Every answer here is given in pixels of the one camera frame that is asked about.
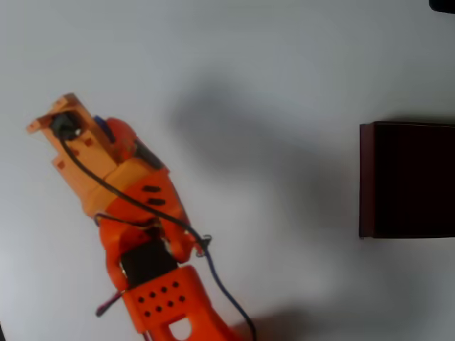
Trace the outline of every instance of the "dark red box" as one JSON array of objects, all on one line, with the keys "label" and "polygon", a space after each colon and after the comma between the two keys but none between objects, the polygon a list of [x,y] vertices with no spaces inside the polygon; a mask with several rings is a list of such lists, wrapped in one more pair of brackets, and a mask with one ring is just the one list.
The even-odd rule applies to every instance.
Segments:
[{"label": "dark red box", "polygon": [[455,237],[455,125],[360,126],[360,237]]}]

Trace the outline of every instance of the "orange robotic arm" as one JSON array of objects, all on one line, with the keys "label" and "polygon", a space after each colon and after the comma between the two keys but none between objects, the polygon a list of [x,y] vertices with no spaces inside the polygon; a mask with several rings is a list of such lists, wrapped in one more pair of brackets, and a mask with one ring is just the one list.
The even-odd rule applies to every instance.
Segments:
[{"label": "orange robotic arm", "polygon": [[[189,225],[168,169],[118,119],[92,117],[77,97],[61,97],[28,131],[41,130],[58,151],[53,165],[100,227],[107,272],[146,340],[175,341],[169,325],[188,318],[188,341],[240,341],[213,310],[188,261],[207,242]],[[224,294],[254,325],[214,273]]]}]

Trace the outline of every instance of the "cable connector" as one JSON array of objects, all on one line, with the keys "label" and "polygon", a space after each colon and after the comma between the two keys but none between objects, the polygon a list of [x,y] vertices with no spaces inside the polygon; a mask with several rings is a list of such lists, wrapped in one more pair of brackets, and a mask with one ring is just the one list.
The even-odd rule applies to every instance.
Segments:
[{"label": "cable connector", "polygon": [[55,115],[50,129],[57,139],[72,141],[80,135],[81,125],[74,112],[62,112]]}]

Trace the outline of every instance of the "white table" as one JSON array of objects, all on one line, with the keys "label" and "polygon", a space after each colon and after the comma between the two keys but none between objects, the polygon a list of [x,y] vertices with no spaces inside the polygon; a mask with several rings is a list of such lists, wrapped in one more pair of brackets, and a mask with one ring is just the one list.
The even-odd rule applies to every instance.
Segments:
[{"label": "white table", "polygon": [[[62,93],[127,120],[262,340],[446,341],[455,241],[357,238],[358,125],[455,112],[455,16],[427,0],[6,0],[0,323],[7,341],[140,340],[97,229],[25,126]],[[195,259],[214,306],[241,317]]]}]

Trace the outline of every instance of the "wire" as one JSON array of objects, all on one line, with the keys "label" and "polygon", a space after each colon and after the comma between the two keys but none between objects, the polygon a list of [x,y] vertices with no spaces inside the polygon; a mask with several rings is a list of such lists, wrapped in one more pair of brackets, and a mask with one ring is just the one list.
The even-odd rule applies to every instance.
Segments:
[{"label": "wire", "polygon": [[150,220],[148,222],[129,222],[128,220],[123,220],[120,218],[113,217],[111,215],[106,215],[105,213],[97,213],[95,216],[93,216],[93,221],[95,221],[95,224],[98,227],[100,226],[99,218],[113,220],[114,222],[121,222],[122,224],[135,226],[138,229],[159,229],[159,227],[151,226]]},{"label": "wire", "polygon": [[130,197],[129,195],[126,195],[121,190],[116,189],[114,186],[110,185],[103,179],[99,178],[90,169],[88,169],[82,162],[79,161],[79,159],[73,153],[71,148],[66,144],[66,140],[63,137],[59,137],[58,139],[60,141],[60,144],[63,147],[63,150],[67,153],[67,155],[69,156],[71,161],[73,161],[75,163],[75,165],[82,172],[84,172],[87,176],[89,176],[95,182],[100,184],[102,187],[106,188],[111,193],[114,193],[117,197],[120,197],[121,199],[125,200],[126,202],[128,202],[132,205],[135,205],[135,206],[143,209],[144,211],[152,213],[153,215],[156,215],[157,217],[160,217],[162,219],[168,220],[169,222],[173,222],[174,224],[181,226],[194,237],[196,242],[200,245],[200,247],[204,251],[205,257],[207,259],[208,267],[210,269],[213,279],[215,280],[215,282],[218,285],[218,288],[226,296],[226,298],[232,303],[232,305],[238,310],[240,315],[245,319],[246,323],[248,324],[248,327],[250,328],[252,340],[257,341],[257,332],[256,332],[255,324],[253,323],[252,319],[248,316],[248,314],[243,310],[242,306],[235,300],[235,298],[230,294],[230,292],[224,286],[223,282],[221,281],[221,279],[215,269],[215,264],[213,263],[212,256],[210,255],[210,252],[208,251],[208,245],[204,242],[204,239],[199,235],[199,233],[194,228],[192,228],[192,226],[190,226],[189,224],[186,224],[185,222],[182,222],[181,220],[179,220],[175,217],[167,215],[166,213],[164,213],[160,210],[156,210],[152,207],[149,207],[149,206],[143,204],[142,202],[139,202],[138,200]]},{"label": "wire", "polygon": [[117,291],[108,301],[104,302],[97,308],[95,315],[100,318],[107,312],[107,309],[111,308],[111,306],[122,297],[122,293]]}]

